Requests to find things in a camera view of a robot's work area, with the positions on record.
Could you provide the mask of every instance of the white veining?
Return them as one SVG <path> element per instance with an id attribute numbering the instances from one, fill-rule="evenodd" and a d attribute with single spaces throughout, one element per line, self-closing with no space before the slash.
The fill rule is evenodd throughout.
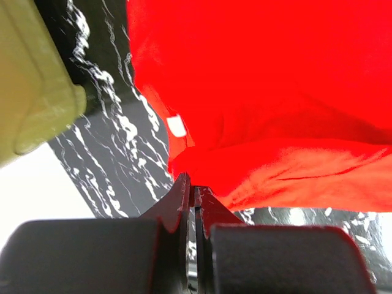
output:
<path id="1" fill-rule="evenodd" d="M 355 239 L 357 239 L 360 243 L 365 244 L 367 246 L 371 245 L 370 241 L 367 238 L 365 238 L 365 237 L 362 237 L 362 236 L 359 236 L 359 235 L 355 235 Z"/>
<path id="2" fill-rule="evenodd" d="M 380 240 L 382 243 L 383 251 L 387 259 L 392 263 L 392 213 L 383 213 L 379 217 L 380 221 Z"/>
<path id="3" fill-rule="evenodd" d="M 272 219 L 276 222 L 276 224 L 279 223 L 279 219 L 277 219 L 277 217 L 275 216 L 275 214 L 272 211 L 272 207 L 268 207 L 268 213 L 270 214 L 270 216 L 272 217 Z"/>
<path id="4" fill-rule="evenodd" d="M 290 209 L 289 219 L 292 225 L 306 225 L 306 219 L 301 208 Z"/>
<path id="5" fill-rule="evenodd" d="M 329 216 L 331 215 L 331 213 L 332 213 L 332 208 L 331 208 L 331 207 L 328 207 L 328 208 L 325 210 L 324 215 L 325 215 L 326 217 L 329 217 Z"/>
<path id="6" fill-rule="evenodd" d="M 239 211 L 239 215 L 242 217 L 243 221 L 247 225 L 255 225 L 255 222 L 252 220 L 252 216 L 255 214 L 254 208 L 245 209 Z"/>
<path id="7" fill-rule="evenodd" d="M 102 70 L 99 67 L 99 65 L 86 59 L 86 51 L 90 47 L 88 40 L 92 32 L 90 30 L 87 19 L 84 16 L 83 12 L 78 7 L 75 6 L 73 0 L 67 0 L 66 9 L 67 9 L 66 10 L 67 22 L 71 24 L 73 27 L 75 27 L 76 29 L 78 29 L 78 32 L 76 34 L 76 46 L 73 49 L 74 58 L 72 59 L 72 61 L 79 68 L 83 69 L 90 75 L 91 80 L 97 90 L 97 98 L 101 105 L 104 124 L 108 126 L 112 125 L 116 130 L 116 132 L 114 132 L 110 138 L 112 143 L 111 146 L 114 146 L 114 148 L 117 149 L 117 152 L 119 152 L 129 164 L 129 166 L 125 166 L 124 164 L 120 165 L 117 163 L 117 165 L 119 165 L 119 170 L 116 168 L 115 172 L 116 173 L 121 172 L 126 175 L 130 175 L 133 179 L 137 180 L 138 182 L 140 182 L 140 180 L 136 179 L 134 175 L 136 174 L 143 175 L 145 179 L 144 184 L 146 190 L 149 191 L 150 196 L 156 202 L 159 200 L 159 197 L 156 195 L 155 188 L 159 187 L 159 184 L 157 183 L 157 181 L 155 180 L 151 172 L 146 167 L 146 163 L 147 161 L 152 162 L 157 168 L 162 170 L 162 173 L 167 177 L 169 181 L 172 181 L 171 176 L 166 172 L 167 164 L 163 160 L 162 155 L 156 151 L 154 145 L 151 144 L 147 138 L 142 137 L 138 133 L 138 128 L 135 125 L 135 123 L 132 122 L 132 118 L 128 118 L 123 113 L 122 98 L 120 98 L 119 95 L 116 93 L 114 87 L 115 81 L 113 76 L 106 70 Z M 122 61 L 120 52 L 116 46 L 116 36 L 115 36 L 115 30 L 113 29 L 113 23 L 110 20 L 110 17 L 114 18 L 114 16 L 110 12 L 105 0 L 102 0 L 102 9 L 106 14 L 105 23 L 107 25 L 108 32 L 110 35 L 110 43 L 116 54 L 116 58 L 118 62 L 118 72 L 122 77 L 123 82 L 125 82 L 125 84 L 127 84 L 130 87 L 128 96 L 129 98 L 131 98 L 131 96 L 135 96 L 137 100 L 142 103 L 143 108 L 146 111 L 146 115 L 152 126 L 151 133 L 153 135 L 153 139 L 155 139 L 155 141 L 159 145 L 162 145 L 164 147 L 165 152 L 167 153 L 168 152 L 167 145 L 162 140 L 158 139 L 156 135 L 156 132 L 158 132 L 160 128 L 157 115 L 155 114 L 154 110 L 148 105 L 145 97 L 139 95 L 133 86 L 132 77 L 129 72 L 129 64 L 132 55 L 128 53 L 125 60 Z M 123 26 L 122 26 L 122 30 L 127 36 L 125 28 Z M 110 103 L 107 103 L 108 101 L 106 101 L 103 98 L 104 95 L 106 97 L 109 97 Z M 91 126 L 90 120 L 86 117 L 84 117 L 84 119 L 86 121 L 85 129 L 89 132 L 89 134 L 93 138 L 95 138 L 97 134 L 95 134 L 94 136 L 94 134 L 92 134 L 89 128 Z M 80 182 L 81 189 L 86 194 L 89 200 L 92 201 L 92 197 L 91 197 L 92 195 L 90 194 L 94 194 L 102 202 L 101 205 L 107 216 L 113 217 L 112 210 L 114 209 L 121 216 L 127 217 L 128 216 L 127 213 L 125 213 L 123 209 L 121 209 L 120 202 L 117 200 L 116 192 L 115 189 L 113 188 L 113 184 L 109 180 L 106 171 L 100 164 L 99 159 L 97 159 L 97 157 L 94 155 L 92 150 L 89 149 L 89 146 L 86 144 L 85 139 L 83 138 L 83 135 L 80 132 L 80 129 L 76 125 L 73 125 L 71 127 L 71 130 L 75 134 L 77 140 L 83 146 L 83 149 L 87 153 L 89 158 L 91 158 L 92 161 L 94 162 L 94 165 L 96 166 L 96 168 L 93 169 L 94 172 L 99 172 L 100 175 L 105 178 L 105 181 L 98 181 L 96 175 L 94 175 L 94 173 L 91 171 L 92 169 L 87 168 L 85 171 L 85 175 L 82 175 L 81 172 L 77 169 L 71 169 L 69 167 L 69 164 L 67 163 L 67 159 L 64 157 L 63 164 L 68 170 L 68 172 L 71 174 L 71 177 L 77 179 Z M 114 157 L 113 152 L 110 150 L 110 147 L 102 143 L 100 140 L 97 140 L 97 142 L 106 150 L 109 150 L 112 157 Z M 145 145 L 154 154 L 154 158 L 152 156 L 147 156 L 144 152 L 141 152 L 140 151 L 141 148 L 140 146 L 138 146 L 138 144 Z M 78 154 L 77 149 L 74 146 L 72 146 L 72 148 L 75 151 L 77 157 L 83 160 L 82 159 L 83 156 Z M 128 191 L 129 198 L 133 202 L 132 195 L 130 194 L 129 189 L 127 188 L 127 185 L 129 183 L 123 183 L 120 179 L 119 181 L 121 182 L 123 187 Z M 167 189 L 170 188 L 170 186 L 167 183 L 165 183 L 165 185 L 162 186 Z M 97 212 L 98 210 L 97 203 L 93 204 L 93 206 L 95 212 Z"/>
<path id="8" fill-rule="evenodd" d="M 188 241 L 187 244 L 187 256 L 189 260 L 196 261 L 196 242 Z"/>

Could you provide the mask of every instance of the red fabric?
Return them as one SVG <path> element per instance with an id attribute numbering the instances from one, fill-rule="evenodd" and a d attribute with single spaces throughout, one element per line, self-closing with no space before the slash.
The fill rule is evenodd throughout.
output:
<path id="1" fill-rule="evenodd" d="M 392 1 L 130 0 L 169 170 L 231 210 L 392 211 Z"/>

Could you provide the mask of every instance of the pale yellow container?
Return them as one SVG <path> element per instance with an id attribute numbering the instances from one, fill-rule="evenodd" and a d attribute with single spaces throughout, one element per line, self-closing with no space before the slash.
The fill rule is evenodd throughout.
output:
<path id="1" fill-rule="evenodd" d="M 84 113 L 33 0 L 0 0 L 0 166 L 66 130 Z"/>

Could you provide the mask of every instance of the black plastic part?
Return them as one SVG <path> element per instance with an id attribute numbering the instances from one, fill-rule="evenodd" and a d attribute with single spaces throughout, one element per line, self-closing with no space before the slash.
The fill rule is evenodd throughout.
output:
<path id="1" fill-rule="evenodd" d="M 144 219 L 24 224 L 2 252 L 0 293 L 150 293 L 159 230 Z"/>
<path id="2" fill-rule="evenodd" d="M 213 253 L 209 241 L 211 226 L 216 223 L 245 224 L 221 204 L 208 187 L 194 187 L 194 200 L 198 292 L 214 293 Z"/>
<path id="3" fill-rule="evenodd" d="M 211 230 L 216 293 L 374 294 L 350 237 L 328 227 Z"/>
<path id="4" fill-rule="evenodd" d="M 190 181 L 136 219 L 29 222 L 0 256 L 1 294 L 177 294 L 187 289 Z"/>

